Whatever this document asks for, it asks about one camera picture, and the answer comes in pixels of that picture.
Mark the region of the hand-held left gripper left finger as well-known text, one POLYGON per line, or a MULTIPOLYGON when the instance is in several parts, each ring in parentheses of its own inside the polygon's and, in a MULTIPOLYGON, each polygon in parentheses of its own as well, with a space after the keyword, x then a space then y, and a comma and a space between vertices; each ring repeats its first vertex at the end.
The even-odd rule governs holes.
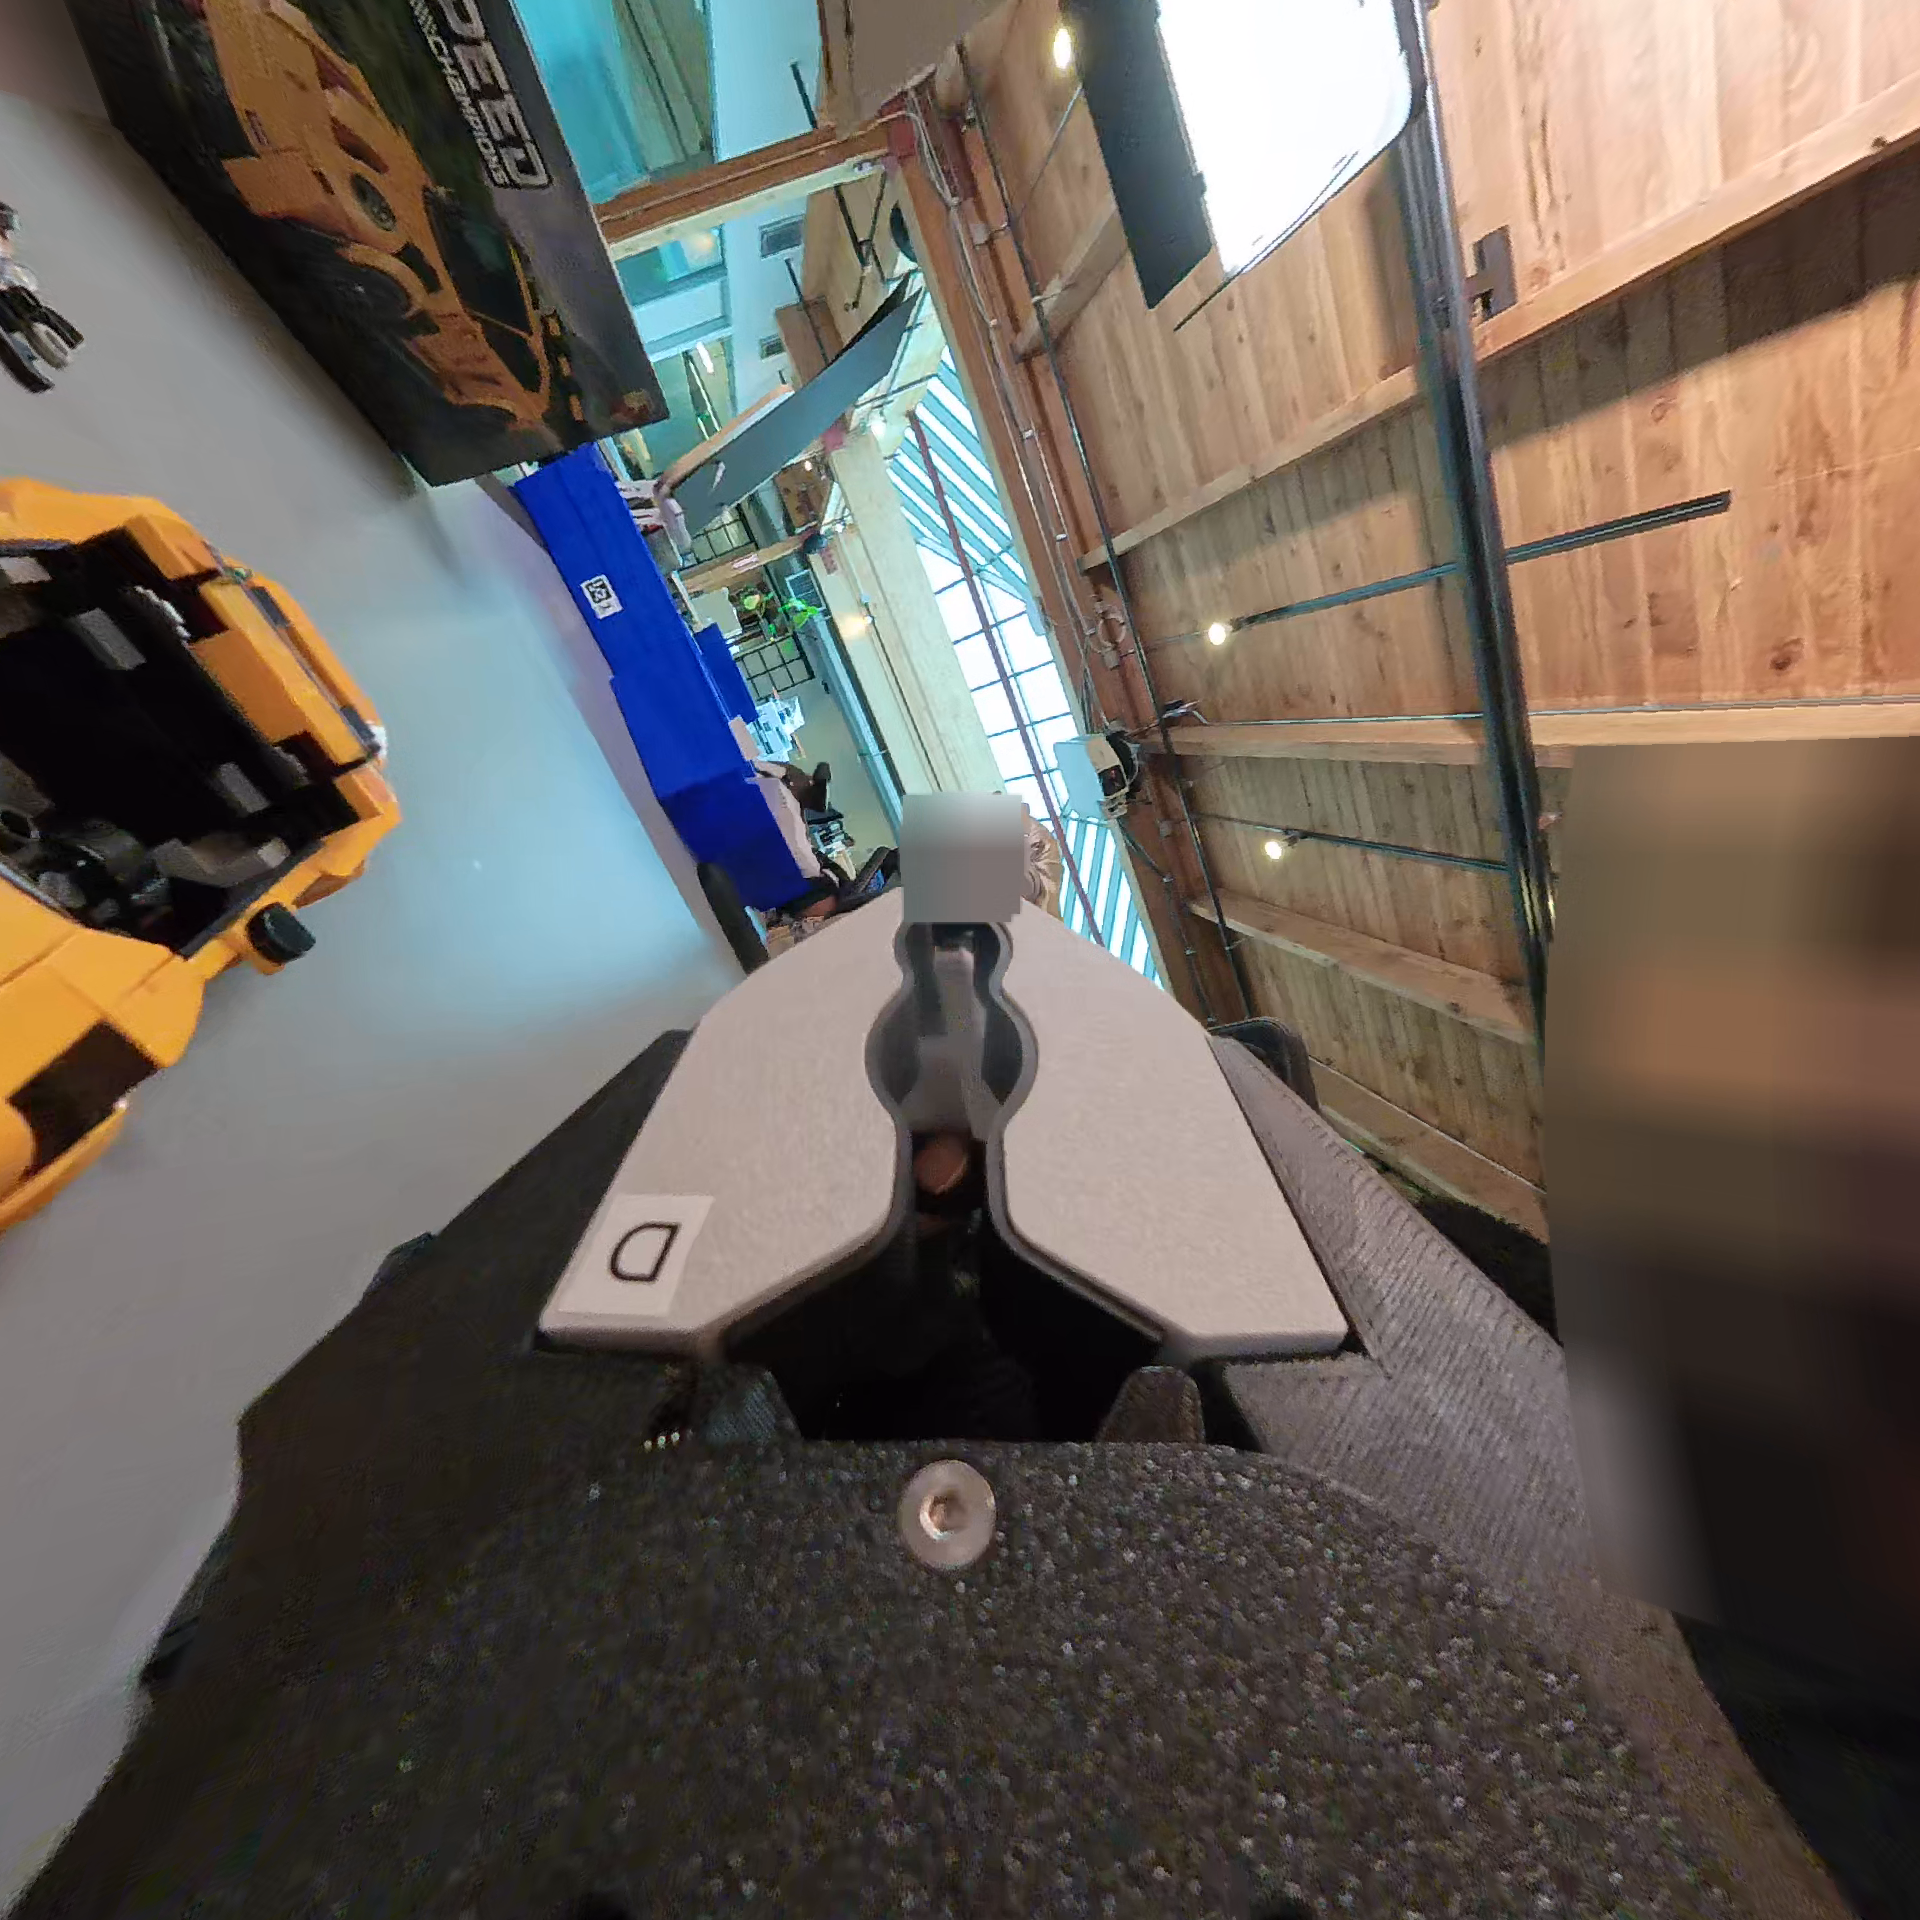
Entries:
POLYGON ((875 1043, 907 988, 877 899, 696 1024, 541 1307, 541 1341, 719 1360, 879 1252, 907 1214, 875 1043))

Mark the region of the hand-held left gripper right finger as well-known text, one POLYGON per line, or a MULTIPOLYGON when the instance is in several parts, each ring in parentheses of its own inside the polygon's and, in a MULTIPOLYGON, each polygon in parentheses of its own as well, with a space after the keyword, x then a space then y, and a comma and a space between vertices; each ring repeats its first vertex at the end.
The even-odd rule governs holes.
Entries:
POLYGON ((1204 1024, 1037 906, 1004 934, 1003 1236, 1174 1361, 1336 1351, 1349 1316, 1204 1024))

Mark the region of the yellow lego car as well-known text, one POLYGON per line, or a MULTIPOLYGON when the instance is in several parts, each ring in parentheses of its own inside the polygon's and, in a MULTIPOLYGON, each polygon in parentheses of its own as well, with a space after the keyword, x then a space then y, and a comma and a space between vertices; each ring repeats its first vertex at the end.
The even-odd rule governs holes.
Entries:
POLYGON ((281 581, 156 498, 2 486, 2 1227, 119 1138, 208 986, 398 825, 368 693, 281 581))

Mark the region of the lego set box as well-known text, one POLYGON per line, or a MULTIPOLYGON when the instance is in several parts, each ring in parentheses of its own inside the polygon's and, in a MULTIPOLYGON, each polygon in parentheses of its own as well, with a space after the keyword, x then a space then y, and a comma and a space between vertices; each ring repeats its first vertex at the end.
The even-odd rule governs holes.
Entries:
POLYGON ((426 483, 669 418, 516 4, 66 11, 110 121, 426 483))

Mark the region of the black office chair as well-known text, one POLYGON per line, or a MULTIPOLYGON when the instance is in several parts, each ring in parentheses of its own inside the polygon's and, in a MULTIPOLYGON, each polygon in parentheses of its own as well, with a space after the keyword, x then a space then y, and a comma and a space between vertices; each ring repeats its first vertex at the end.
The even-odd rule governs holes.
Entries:
POLYGON ((699 861, 694 876, 741 971, 752 975, 763 969, 773 957, 767 935, 732 876, 712 861, 699 861))

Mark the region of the dark hanging acoustic panel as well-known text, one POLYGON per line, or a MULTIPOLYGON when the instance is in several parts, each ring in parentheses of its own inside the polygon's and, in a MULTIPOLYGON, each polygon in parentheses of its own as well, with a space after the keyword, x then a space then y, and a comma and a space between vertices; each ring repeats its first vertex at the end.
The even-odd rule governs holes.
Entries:
POLYGON ((852 342, 799 388, 780 386, 660 474, 660 487, 694 538, 778 470, 820 441, 860 401, 893 384, 925 305, 917 283, 895 286, 852 342))

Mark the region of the white ceiling light panel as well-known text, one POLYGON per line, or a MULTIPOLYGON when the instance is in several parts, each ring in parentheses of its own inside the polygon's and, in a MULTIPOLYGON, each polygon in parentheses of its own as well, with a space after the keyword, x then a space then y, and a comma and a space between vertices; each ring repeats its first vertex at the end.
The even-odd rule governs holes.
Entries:
POLYGON ((1174 326, 1306 228, 1409 128, 1417 7, 1062 4, 1143 305, 1174 326))

